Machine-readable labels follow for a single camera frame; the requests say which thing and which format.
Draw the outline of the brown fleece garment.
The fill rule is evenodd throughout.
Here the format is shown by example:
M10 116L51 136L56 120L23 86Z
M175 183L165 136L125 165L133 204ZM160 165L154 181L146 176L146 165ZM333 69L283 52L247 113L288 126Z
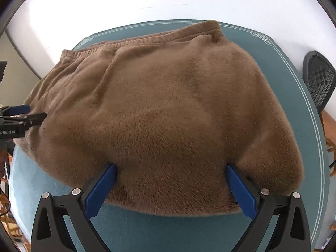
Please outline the brown fleece garment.
M65 50L25 103L47 116L15 144L72 188L114 163L107 202L132 211L237 212L224 177L230 163L275 194L303 181L284 110L217 21Z

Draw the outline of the wooden chair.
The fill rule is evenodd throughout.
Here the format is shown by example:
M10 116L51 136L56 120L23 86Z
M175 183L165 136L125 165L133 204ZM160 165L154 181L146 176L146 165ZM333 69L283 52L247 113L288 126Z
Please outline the wooden chair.
M15 218L11 214L11 203L9 201L8 195L8 180L9 177L6 176L6 163L9 162L9 154L7 148L1 150L1 224L4 226L7 234L16 243L22 243L30 247L29 242L23 235L21 229L19 228Z
M335 119L326 110L320 115L326 141L327 152L333 154L333 162L329 165L330 177L335 176Z

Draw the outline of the teal table mat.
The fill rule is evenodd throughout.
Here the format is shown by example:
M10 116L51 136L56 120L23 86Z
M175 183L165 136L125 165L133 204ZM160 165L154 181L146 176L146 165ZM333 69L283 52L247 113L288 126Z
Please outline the teal table mat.
M321 121L301 74L268 35L222 23L223 34L245 49L259 65L295 134L304 164L299 189L311 243L315 244L329 194L329 159ZM20 149L14 151L9 182L11 212L30 238L42 193L57 196L70 188L49 177ZM242 213L199 218L158 217L103 205L92 218L112 251L230 251L249 225Z

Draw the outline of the black mesh chair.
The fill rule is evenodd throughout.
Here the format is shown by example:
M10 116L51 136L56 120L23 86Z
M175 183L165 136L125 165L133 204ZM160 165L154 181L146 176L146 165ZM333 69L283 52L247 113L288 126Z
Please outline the black mesh chair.
M321 114L335 90L335 68L321 53L310 51L303 60L302 78Z

